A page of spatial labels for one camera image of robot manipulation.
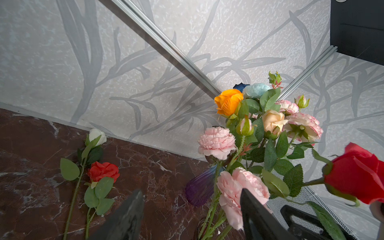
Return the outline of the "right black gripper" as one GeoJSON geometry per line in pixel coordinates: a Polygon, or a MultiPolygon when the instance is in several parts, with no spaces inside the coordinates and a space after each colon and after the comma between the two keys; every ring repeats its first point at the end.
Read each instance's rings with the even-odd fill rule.
{"type": "Polygon", "coordinates": [[[242,189],[241,210],[247,240],[355,240],[333,216],[319,205],[310,205],[311,215],[292,206],[281,209],[288,232],[248,190],[242,189]]]}

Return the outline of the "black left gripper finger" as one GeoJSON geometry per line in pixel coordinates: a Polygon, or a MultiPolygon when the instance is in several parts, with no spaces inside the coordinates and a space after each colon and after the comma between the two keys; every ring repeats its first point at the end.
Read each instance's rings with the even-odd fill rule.
{"type": "Polygon", "coordinates": [[[137,240],[144,217],[144,205],[143,193],[136,189],[90,239],[137,240]]]}

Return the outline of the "purple glass vase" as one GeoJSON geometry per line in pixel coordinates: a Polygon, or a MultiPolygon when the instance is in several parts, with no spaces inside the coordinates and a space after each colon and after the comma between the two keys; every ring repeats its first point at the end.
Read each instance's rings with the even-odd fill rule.
{"type": "Polygon", "coordinates": [[[223,167],[215,165],[191,179],[185,187],[187,201],[195,207],[203,206],[214,193],[216,174],[223,170],[223,167]]]}

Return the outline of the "light pink rose stem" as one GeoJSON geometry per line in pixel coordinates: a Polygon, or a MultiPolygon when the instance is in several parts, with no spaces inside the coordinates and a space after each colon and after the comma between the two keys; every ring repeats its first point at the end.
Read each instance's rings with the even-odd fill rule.
{"type": "Polygon", "coordinates": [[[237,137],[223,127],[209,128],[199,139],[199,152],[214,158],[218,167],[224,168],[216,174],[214,198],[208,215],[199,228],[199,240],[211,239],[215,230],[224,222],[227,222],[228,226],[219,234],[220,240],[231,229],[239,231],[244,228],[241,210],[242,189],[248,189],[262,205],[270,198],[269,190],[262,180],[240,164],[241,157],[251,149],[245,145],[245,138],[254,134],[254,125],[248,116],[240,120],[236,132],[241,140],[239,147],[236,146],[237,137]]]}

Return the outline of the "peach rose bud stem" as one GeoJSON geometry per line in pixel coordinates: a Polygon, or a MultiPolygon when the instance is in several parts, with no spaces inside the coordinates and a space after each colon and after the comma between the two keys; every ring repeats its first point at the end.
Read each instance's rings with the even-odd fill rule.
{"type": "Polygon", "coordinates": [[[274,110],[268,110],[262,116],[265,138],[276,140],[283,131],[284,125],[288,123],[283,113],[274,110]]]}

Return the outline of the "pink-edged rose spray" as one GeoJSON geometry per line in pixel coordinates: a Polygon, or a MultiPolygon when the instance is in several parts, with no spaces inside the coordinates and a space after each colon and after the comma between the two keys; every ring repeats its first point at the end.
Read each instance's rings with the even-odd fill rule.
{"type": "Polygon", "coordinates": [[[301,113],[302,109],[308,107],[309,102],[310,99],[300,95],[294,102],[280,100],[275,103],[280,105],[280,113],[283,113],[288,120],[283,126],[283,131],[287,132],[289,138],[299,142],[315,142],[321,139],[324,132],[315,117],[301,113]]]}

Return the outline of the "single red rose stem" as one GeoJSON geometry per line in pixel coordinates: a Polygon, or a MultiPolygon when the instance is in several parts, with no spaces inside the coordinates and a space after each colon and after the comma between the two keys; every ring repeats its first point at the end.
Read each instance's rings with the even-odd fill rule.
{"type": "Polygon", "coordinates": [[[300,180],[289,187],[294,196],[294,188],[325,185],[327,191],[339,198],[355,203],[361,202],[370,206],[374,218],[380,221],[378,240],[384,238],[384,162],[374,154],[357,144],[349,143],[345,152],[332,161],[320,156],[312,150],[313,157],[325,163],[322,177],[309,182],[300,180]]]}

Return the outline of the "orange rose stem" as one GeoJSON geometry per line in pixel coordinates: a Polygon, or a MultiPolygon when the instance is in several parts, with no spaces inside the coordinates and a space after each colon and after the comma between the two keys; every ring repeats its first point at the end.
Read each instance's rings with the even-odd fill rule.
{"type": "Polygon", "coordinates": [[[226,117],[236,113],[239,103],[244,99],[243,93],[239,90],[231,89],[223,91],[214,98],[217,105],[217,113],[226,117]]]}

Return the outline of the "pale blue flower stem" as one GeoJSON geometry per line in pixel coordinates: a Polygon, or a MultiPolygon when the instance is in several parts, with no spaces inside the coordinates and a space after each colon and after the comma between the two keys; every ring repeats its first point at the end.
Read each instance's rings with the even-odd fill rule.
{"type": "Polygon", "coordinates": [[[280,74],[269,72],[269,83],[271,86],[262,83],[246,86],[243,90],[244,98],[259,100],[263,111],[273,109],[273,105],[281,94],[282,78],[280,74]]]}

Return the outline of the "blue rose stem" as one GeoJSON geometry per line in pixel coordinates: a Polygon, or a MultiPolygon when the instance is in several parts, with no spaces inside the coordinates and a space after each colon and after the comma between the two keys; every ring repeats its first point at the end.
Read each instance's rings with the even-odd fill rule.
{"type": "Polygon", "coordinates": [[[238,91],[240,91],[240,92],[242,93],[243,90],[244,90],[247,86],[249,86],[249,84],[240,83],[240,84],[236,84],[236,85],[233,87],[233,89],[234,89],[234,90],[238,90],[238,91]]]}

